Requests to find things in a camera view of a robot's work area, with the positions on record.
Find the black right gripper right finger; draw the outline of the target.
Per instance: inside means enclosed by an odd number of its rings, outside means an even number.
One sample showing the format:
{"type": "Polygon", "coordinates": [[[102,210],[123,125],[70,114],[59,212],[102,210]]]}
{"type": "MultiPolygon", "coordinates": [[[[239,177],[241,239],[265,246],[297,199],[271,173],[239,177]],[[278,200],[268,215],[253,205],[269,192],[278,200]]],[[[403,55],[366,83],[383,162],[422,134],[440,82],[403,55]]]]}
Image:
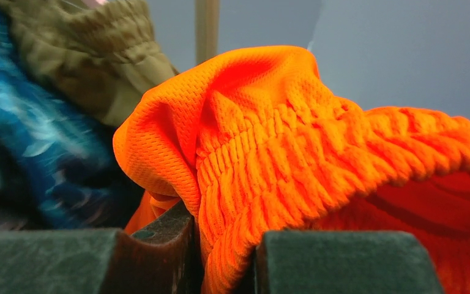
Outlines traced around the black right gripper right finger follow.
{"type": "Polygon", "coordinates": [[[409,233],[266,232],[254,259],[256,293],[438,294],[426,249],[409,233]]]}

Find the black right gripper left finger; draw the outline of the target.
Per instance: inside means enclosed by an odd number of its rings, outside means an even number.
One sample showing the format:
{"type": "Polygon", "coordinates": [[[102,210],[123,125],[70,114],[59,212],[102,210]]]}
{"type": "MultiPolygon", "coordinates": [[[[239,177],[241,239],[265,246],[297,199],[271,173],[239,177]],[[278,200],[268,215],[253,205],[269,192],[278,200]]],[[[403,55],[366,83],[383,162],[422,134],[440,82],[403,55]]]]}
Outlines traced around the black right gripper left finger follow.
{"type": "Polygon", "coordinates": [[[191,293],[193,217],[119,229],[0,232],[0,293],[191,293]]]}

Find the orange mesh shorts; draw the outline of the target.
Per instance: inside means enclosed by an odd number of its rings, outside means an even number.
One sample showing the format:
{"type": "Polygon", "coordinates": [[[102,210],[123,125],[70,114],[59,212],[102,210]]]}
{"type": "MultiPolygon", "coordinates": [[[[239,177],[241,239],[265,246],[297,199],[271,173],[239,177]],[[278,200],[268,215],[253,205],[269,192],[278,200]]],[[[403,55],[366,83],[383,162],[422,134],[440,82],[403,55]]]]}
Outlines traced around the orange mesh shorts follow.
{"type": "Polygon", "coordinates": [[[362,110],[293,46],[218,55],[147,91],[113,149],[146,191],[129,230],[179,197],[195,218],[203,293],[232,293],[268,230],[400,230],[447,293],[470,293],[470,120],[362,110]]]}

